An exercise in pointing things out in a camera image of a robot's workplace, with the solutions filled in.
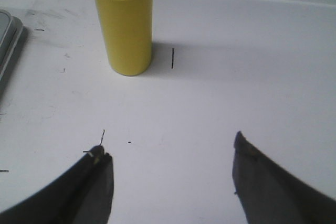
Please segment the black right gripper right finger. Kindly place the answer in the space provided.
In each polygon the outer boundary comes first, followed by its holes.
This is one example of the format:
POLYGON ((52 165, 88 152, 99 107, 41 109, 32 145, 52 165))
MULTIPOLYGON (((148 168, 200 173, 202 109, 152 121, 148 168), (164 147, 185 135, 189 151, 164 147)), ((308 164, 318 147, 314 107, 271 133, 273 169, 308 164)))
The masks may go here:
POLYGON ((335 200, 280 167, 242 132, 234 149, 232 177, 248 223, 335 223, 335 200))

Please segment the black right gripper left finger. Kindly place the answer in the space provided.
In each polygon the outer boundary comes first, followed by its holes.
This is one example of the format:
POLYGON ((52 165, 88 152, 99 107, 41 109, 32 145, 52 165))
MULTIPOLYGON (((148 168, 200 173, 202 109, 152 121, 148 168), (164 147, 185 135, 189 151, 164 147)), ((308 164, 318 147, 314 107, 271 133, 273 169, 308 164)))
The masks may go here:
POLYGON ((94 146, 60 177, 1 212, 1 223, 107 223, 113 199, 113 159, 94 146))

